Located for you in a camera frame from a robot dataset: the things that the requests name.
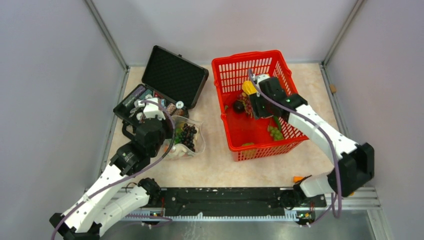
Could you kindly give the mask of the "purple grape bunch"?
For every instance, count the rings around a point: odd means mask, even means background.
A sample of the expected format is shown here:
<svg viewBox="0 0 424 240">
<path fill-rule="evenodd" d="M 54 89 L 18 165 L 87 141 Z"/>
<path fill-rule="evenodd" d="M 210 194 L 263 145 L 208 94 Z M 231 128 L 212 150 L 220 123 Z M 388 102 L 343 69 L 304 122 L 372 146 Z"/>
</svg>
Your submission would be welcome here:
<svg viewBox="0 0 424 240">
<path fill-rule="evenodd" d="M 249 99 L 249 96 L 242 92 L 237 96 L 237 102 L 243 105 L 243 110 L 249 118 L 253 118 L 253 108 Z"/>
</svg>

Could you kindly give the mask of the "white mushroom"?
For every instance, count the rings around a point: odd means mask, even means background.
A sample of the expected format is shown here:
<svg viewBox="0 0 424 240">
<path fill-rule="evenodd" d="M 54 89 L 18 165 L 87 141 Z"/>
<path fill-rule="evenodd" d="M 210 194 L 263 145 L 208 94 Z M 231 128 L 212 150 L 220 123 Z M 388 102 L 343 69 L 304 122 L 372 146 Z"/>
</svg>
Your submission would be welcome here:
<svg viewBox="0 0 424 240">
<path fill-rule="evenodd" d="M 188 155 L 188 149 L 185 145 L 175 145 L 175 146 L 173 146 L 170 154 L 175 159 L 187 158 L 189 156 Z"/>
</svg>

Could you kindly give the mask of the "dark plum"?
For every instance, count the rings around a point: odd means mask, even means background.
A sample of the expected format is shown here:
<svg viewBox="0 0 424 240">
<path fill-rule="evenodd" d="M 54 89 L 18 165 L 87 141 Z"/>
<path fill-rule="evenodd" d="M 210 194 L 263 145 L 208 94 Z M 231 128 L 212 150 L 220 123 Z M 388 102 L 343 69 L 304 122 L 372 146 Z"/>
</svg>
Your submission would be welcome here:
<svg viewBox="0 0 424 240">
<path fill-rule="evenodd" d="M 241 113 L 245 112 L 245 105 L 242 101 L 236 100 L 232 104 L 232 109 L 234 110 L 235 113 L 241 114 Z"/>
</svg>

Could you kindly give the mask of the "orange handled tool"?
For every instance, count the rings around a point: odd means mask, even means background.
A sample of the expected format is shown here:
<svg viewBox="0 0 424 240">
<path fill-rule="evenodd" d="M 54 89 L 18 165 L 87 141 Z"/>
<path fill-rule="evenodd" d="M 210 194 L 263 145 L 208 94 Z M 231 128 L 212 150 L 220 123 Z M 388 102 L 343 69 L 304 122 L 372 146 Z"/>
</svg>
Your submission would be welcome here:
<svg viewBox="0 0 424 240">
<path fill-rule="evenodd" d="M 303 179 L 305 179 L 305 177 L 303 177 L 303 176 L 294 176 L 292 181 L 293 181 L 294 184 L 296 184 L 296 183 L 301 182 Z M 355 192 L 353 191 L 353 192 L 350 193 L 349 196 L 353 196 L 354 194 L 355 194 Z"/>
</svg>

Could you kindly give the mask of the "green lime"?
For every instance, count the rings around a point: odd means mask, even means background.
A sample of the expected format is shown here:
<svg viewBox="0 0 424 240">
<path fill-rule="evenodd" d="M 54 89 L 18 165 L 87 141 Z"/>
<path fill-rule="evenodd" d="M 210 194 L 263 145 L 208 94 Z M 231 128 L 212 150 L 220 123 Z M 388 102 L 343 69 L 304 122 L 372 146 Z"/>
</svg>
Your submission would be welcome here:
<svg viewBox="0 0 424 240">
<path fill-rule="evenodd" d="M 241 147 L 249 147 L 255 145 L 253 142 L 244 143 L 241 145 Z"/>
</svg>

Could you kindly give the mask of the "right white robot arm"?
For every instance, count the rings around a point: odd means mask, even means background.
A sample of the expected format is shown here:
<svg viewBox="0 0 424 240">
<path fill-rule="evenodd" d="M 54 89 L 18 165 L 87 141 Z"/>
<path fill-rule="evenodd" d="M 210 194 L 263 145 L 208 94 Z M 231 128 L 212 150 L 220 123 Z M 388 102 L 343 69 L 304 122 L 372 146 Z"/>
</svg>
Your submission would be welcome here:
<svg viewBox="0 0 424 240">
<path fill-rule="evenodd" d="M 279 117 L 308 137 L 332 161 L 329 172 L 307 176 L 293 187 L 293 200 L 307 206 L 315 196 L 336 193 L 348 197 L 375 176 L 375 150 L 359 144 L 323 120 L 299 94 L 287 95 L 277 77 L 249 76 L 249 94 L 256 119 Z"/>
</svg>

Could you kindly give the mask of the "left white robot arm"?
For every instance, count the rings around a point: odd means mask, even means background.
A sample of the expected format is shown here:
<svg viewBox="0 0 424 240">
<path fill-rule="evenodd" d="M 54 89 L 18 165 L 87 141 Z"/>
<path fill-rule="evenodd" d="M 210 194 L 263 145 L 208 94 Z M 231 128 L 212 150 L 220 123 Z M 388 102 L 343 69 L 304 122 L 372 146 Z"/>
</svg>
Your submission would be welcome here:
<svg viewBox="0 0 424 240">
<path fill-rule="evenodd" d="M 174 140 L 176 123 L 172 117 L 147 118 L 136 129 L 132 140 L 121 146 L 95 183 L 63 213 L 54 213 L 51 239 L 99 240 L 114 224 L 133 210 L 160 202 L 160 187 L 152 178 L 140 180 L 123 197 L 116 193 L 134 178 L 159 164 L 170 152 L 159 154 L 166 139 Z"/>
</svg>

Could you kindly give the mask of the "clear zip top bag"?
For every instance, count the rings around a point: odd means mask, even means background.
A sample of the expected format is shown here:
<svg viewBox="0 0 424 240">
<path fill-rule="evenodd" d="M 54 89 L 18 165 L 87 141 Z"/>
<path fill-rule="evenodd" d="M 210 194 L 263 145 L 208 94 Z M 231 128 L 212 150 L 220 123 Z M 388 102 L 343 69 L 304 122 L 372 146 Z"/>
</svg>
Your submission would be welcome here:
<svg viewBox="0 0 424 240">
<path fill-rule="evenodd" d="M 176 136 L 165 159 L 192 158 L 202 154 L 206 148 L 201 131 L 203 122 L 177 115 L 172 118 L 175 122 Z"/>
</svg>

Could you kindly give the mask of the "napa cabbage toy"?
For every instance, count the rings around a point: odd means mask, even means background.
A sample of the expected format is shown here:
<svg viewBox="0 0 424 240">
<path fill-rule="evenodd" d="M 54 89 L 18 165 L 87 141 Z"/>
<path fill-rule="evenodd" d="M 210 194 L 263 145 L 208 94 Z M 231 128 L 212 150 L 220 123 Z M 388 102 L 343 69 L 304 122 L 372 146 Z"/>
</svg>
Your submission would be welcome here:
<svg viewBox="0 0 424 240">
<path fill-rule="evenodd" d="M 258 92 L 255 85 L 249 80 L 243 82 L 241 89 L 246 96 L 255 95 Z"/>
</svg>

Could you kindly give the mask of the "black poker chip case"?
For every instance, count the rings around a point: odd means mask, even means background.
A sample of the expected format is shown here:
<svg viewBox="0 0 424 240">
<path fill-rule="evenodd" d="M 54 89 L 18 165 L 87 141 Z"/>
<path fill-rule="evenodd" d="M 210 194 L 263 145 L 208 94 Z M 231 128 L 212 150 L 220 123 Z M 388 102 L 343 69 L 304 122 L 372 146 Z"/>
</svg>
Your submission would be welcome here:
<svg viewBox="0 0 424 240">
<path fill-rule="evenodd" d="M 141 83 L 113 109 L 114 114 L 122 120 L 122 133 L 132 144 L 136 143 L 134 133 L 141 125 L 136 115 L 142 110 L 135 106 L 135 102 L 147 96 L 164 99 L 165 107 L 182 102 L 183 116 L 188 117 L 188 110 L 196 106 L 208 77 L 206 68 L 155 45 Z"/>
</svg>

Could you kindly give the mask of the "red plastic basket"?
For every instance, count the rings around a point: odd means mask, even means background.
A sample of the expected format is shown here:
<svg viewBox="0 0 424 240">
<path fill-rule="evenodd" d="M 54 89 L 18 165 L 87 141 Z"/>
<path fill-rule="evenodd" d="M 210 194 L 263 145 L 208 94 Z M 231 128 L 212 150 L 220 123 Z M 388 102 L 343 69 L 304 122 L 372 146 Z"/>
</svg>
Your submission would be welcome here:
<svg viewBox="0 0 424 240">
<path fill-rule="evenodd" d="M 284 97 L 298 91 L 279 50 L 218 57 L 211 62 L 227 144 L 237 162 L 286 154 L 308 137 L 290 125 L 281 109 L 260 96 L 249 72 L 275 77 Z"/>
</svg>

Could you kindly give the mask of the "green bell pepper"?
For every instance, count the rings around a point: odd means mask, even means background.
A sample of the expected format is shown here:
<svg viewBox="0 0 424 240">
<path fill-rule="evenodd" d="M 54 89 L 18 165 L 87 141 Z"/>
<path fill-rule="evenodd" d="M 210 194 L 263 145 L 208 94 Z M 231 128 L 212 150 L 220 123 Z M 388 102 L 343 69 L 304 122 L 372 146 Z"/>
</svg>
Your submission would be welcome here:
<svg viewBox="0 0 424 240">
<path fill-rule="evenodd" d="M 181 128 L 177 128 L 175 130 L 175 138 L 174 138 L 174 144 L 179 144 L 181 142 L 181 138 L 182 138 L 182 132 L 183 130 Z"/>
</svg>

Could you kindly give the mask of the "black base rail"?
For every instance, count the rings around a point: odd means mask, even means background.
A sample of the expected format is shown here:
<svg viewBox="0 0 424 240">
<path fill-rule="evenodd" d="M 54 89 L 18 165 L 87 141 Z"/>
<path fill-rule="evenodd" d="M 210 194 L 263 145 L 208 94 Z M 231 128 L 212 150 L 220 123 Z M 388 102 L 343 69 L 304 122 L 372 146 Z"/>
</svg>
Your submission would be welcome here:
<svg viewBox="0 0 424 240">
<path fill-rule="evenodd" d="M 169 187 L 146 205 L 165 217 L 182 220 L 201 217 L 219 220 L 297 219 L 290 213 L 298 208 L 307 212 L 327 206 L 326 197 L 295 198 L 291 188 L 283 187 Z"/>
</svg>

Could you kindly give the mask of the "black grape bunch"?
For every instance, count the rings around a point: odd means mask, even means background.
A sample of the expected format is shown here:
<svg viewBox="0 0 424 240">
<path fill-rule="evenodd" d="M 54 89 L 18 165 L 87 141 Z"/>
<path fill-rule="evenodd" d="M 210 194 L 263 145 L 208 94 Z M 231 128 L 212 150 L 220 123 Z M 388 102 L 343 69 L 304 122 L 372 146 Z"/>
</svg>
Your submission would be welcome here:
<svg viewBox="0 0 424 240">
<path fill-rule="evenodd" d="M 181 129 L 183 130 L 183 132 L 181 133 L 180 144 L 183 144 L 189 150 L 191 150 L 192 152 L 195 152 L 196 151 L 196 148 L 195 148 L 196 136 L 198 133 L 197 128 L 194 125 L 184 123 Z"/>
</svg>

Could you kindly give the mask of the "green grape bunch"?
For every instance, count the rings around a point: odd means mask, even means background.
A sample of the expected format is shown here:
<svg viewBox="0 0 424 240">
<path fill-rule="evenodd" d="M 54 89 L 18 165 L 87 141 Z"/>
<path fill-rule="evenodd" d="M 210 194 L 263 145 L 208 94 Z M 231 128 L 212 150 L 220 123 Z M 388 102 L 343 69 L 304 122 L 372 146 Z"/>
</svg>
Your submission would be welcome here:
<svg viewBox="0 0 424 240">
<path fill-rule="evenodd" d="M 281 141 L 284 139 L 283 133 L 276 126 L 269 125 L 267 128 L 268 134 L 274 141 Z"/>
</svg>

